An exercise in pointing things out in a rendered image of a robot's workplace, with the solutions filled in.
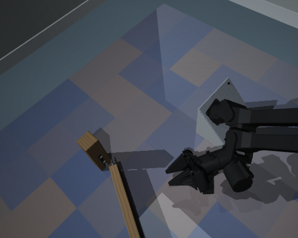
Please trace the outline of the wooden post with slot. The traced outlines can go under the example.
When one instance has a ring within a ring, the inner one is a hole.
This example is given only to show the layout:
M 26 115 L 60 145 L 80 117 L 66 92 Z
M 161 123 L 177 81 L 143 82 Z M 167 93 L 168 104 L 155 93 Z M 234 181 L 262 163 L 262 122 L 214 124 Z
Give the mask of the wooden post with slot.
M 111 163 L 111 159 L 107 152 L 91 132 L 88 131 L 76 142 L 102 171 L 106 168 L 103 165 L 105 162 L 107 164 Z

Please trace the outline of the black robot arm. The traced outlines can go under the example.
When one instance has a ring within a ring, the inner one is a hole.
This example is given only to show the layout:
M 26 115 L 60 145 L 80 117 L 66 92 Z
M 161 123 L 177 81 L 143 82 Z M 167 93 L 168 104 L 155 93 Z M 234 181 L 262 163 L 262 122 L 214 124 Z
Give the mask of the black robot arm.
M 259 126 L 298 126 L 298 108 L 253 111 L 226 99 L 221 102 L 215 99 L 206 115 L 216 125 L 225 123 L 232 129 L 226 136 L 225 147 L 214 152 L 234 192 L 252 186 L 254 175 L 246 163 L 251 164 L 253 152 L 298 153 L 298 134 L 254 134 Z

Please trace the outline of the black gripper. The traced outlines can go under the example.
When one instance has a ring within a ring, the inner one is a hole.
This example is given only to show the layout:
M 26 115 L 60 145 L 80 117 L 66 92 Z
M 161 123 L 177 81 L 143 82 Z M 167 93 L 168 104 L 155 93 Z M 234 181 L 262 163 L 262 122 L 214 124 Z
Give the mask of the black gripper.
M 183 171 L 168 182 L 169 186 L 189 185 L 196 190 L 198 187 L 201 193 L 209 188 L 206 175 L 213 172 L 219 174 L 219 170 L 221 166 L 214 151 L 206 151 L 206 154 L 197 157 L 187 149 L 165 172 L 170 174 Z

